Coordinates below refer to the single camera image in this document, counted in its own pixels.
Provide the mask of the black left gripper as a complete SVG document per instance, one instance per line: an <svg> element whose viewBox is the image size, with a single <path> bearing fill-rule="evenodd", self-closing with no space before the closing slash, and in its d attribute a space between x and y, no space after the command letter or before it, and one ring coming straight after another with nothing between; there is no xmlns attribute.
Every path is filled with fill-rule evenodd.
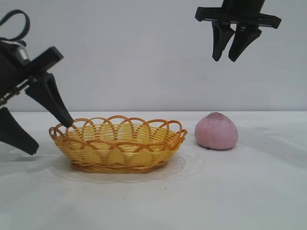
<svg viewBox="0 0 307 230"><path fill-rule="evenodd" d="M31 60L25 41L0 42L0 104L5 105L12 97L29 86L25 93L62 125L70 127L73 118L59 94L55 77L48 70L64 56L52 46ZM39 144L14 119L6 107L0 109L0 140L29 155L36 154Z"/></svg>

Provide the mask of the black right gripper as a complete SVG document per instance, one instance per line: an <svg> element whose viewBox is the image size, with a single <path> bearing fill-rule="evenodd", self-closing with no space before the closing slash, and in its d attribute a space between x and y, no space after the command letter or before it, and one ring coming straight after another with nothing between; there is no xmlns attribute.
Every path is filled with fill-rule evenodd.
<svg viewBox="0 0 307 230"><path fill-rule="evenodd" d="M195 19L211 21L213 29L212 58L219 61L226 45L235 33L228 57L235 62L262 31L258 26L277 29L281 18L261 13L265 0L224 0L221 7L198 7ZM236 32L231 23L238 24Z"/></svg>

